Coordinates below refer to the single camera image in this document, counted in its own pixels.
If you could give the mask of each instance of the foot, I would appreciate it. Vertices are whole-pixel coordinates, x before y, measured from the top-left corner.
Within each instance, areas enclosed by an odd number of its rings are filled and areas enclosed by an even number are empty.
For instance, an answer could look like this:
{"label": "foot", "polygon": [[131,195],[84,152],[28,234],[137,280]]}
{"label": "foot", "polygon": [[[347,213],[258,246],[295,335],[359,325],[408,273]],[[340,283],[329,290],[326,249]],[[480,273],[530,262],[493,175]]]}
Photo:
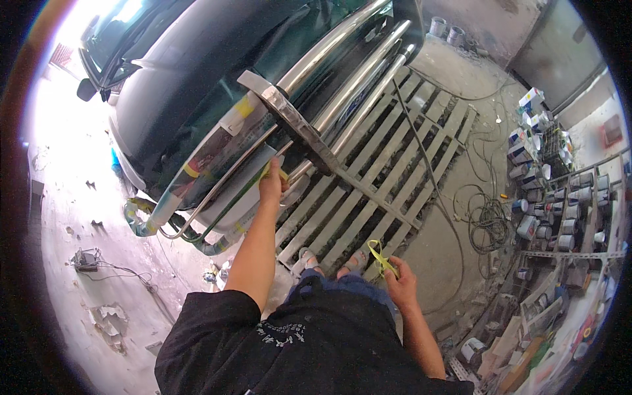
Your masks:
{"label": "foot", "polygon": [[342,269],[338,271],[336,274],[336,279],[344,276],[345,274],[349,274],[351,271],[359,271],[364,269],[365,264],[367,263],[367,256],[364,254],[362,250],[357,250],[353,253],[351,258],[344,264]]}
{"label": "foot", "polygon": [[323,276],[325,275],[322,269],[318,266],[316,256],[309,250],[309,248],[302,248],[299,258],[305,263],[306,269],[314,269]]}

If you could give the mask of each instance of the concrete floor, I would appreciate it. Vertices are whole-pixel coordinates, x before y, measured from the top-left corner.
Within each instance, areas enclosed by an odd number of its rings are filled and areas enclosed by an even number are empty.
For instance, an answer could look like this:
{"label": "concrete floor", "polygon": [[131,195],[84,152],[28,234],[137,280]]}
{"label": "concrete floor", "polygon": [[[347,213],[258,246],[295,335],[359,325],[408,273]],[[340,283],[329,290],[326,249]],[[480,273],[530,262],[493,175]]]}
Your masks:
{"label": "concrete floor", "polygon": [[[487,95],[506,78],[493,63],[464,58],[444,42],[432,39],[427,41],[413,66],[455,94],[467,97]],[[41,215],[43,271],[62,342],[66,344],[66,356],[100,392],[153,394],[157,390],[153,373],[155,355],[146,347],[164,340],[171,328],[169,319],[138,279],[114,277],[93,282],[75,272],[68,265],[69,259],[79,248],[98,247],[102,258],[109,263],[150,273],[150,282],[158,286],[158,295],[169,313],[177,317],[188,292],[211,291],[210,285],[202,280],[202,272],[210,266],[209,258],[181,240],[132,235],[121,213],[128,188],[109,169],[109,136],[104,132],[107,104],[98,95],[89,103],[78,99],[75,95],[78,81],[66,73],[51,70],[48,75],[48,80],[39,82],[32,118],[35,141],[31,149],[33,177],[45,185]],[[488,155],[493,147],[502,147],[493,157],[502,180],[500,192],[506,188],[506,136],[516,127],[513,107],[524,91],[520,85],[511,85],[502,90],[503,99],[497,95],[473,103],[481,115],[470,135],[470,144],[476,137],[498,138],[497,143],[485,143]],[[509,119],[498,100],[506,102]],[[495,123],[496,111],[502,119],[501,131]],[[475,144],[482,150],[482,142]],[[471,158],[477,172],[487,177],[484,162],[476,155]],[[89,188],[86,181],[94,181],[95,189]],[[462,155],[444,179],[443,195],[450,215],[454,191],[473,181],[491,192],[489,183],[476,180],[468,159]],[[463,210],[469,193],[464,191],[459,196],[458,210]],[[93,219],[102,221],[103,229],[93,228],[90,225]],[[465,280],[452,303],[440,313],[428,316],[432,328],[462,316],[469,309],[467,301],[484,285],[477,269],[478,256],[468,242],[466,224],[459,223],[456,227],[465,251]],[[221,263],[231,259],[237,248],[214,260]],[[460,259],[453,234],[436,209],[425,215],[422,230],[403,257],[418,276],[418,297],[423,308],[434,308],[452,295],[459,281]],[[277,269],[267,312],[283,301],[292,284],[285,269]],[[93,276],[115,274],[120,272],[101,268]],[[112,344],[112,339],[94,325],[91,309],[106,305],[122,310],[120,343]]]}

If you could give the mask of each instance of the car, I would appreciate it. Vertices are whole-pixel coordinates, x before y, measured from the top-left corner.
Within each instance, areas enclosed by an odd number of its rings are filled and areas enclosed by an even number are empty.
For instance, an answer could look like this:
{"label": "car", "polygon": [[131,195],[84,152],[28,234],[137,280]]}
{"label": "car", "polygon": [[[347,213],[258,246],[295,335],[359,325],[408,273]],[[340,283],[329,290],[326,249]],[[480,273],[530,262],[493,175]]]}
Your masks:
{"label": "car", "polygon": [[[273,155],[289,173],[290,195],[300,196],[312,163],[327,166],[245,81],[281,92],[335,154],[423,45],[419,7],[415,0],[126,0],[95,17],[82,37],[89,78],[77,94],[90,100],[99,92],[107,101],[119,90],[109,116],[114,149],[127,178],[152,200],[126,206],[134,233],[181,236],[214,255],[204,236],[230,234],[240,221],[247,228],[258,201],[253,185]],[[134,214],[139,204],[148,221]],[[202,235],[189,227],[194,219],[207,227]],[[167,223],[175,235],[161,228]]]}

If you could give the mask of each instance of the yellow string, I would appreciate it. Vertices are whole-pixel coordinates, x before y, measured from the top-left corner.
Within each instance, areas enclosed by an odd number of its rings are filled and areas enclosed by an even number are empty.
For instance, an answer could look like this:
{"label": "yellow string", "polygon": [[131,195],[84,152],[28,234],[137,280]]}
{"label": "yellow string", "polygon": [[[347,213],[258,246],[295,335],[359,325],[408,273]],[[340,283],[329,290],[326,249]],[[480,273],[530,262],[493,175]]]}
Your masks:
{"label": "yellow string", "polygon": [[[371,243],[375,243],[375,245],[379,245],[380,252],[375,251],[373,247],[371,246]],[[368,246],[368,249],[373,254],[373,256],[375,257],[376,262],[380,263],[380,276],[384,277],[384,271],[386,269],[390,269],[395,274],[395,278],[399,279],[399,271],[397,270],[397,268],[393,267],[389,263],[388,259],[382,256],[382,242],[379,240],[369,240],[367,242],[367,246]]]}

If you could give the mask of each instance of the hand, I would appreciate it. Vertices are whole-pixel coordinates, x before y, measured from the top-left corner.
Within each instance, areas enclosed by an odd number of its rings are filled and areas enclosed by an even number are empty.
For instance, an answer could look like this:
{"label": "hand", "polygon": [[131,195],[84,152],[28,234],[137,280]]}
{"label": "hand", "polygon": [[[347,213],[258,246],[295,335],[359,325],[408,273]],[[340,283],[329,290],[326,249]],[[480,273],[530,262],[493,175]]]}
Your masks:
{"label": "hand", "polygon": [[391,270],[384,271],[384,278],[389,286],[389,296],[400,311],[418,308],[417,276],[410,270],[405,260],[390,257],[389,262],[399,270],[399,280]]}
{"label": "hand", "polygon": [[274,205],[279,208],[281,193],[288,190],[288,182],[279,175],[279,158],[272,157],[270,170],[259,181],[259,201],[261,205]]}

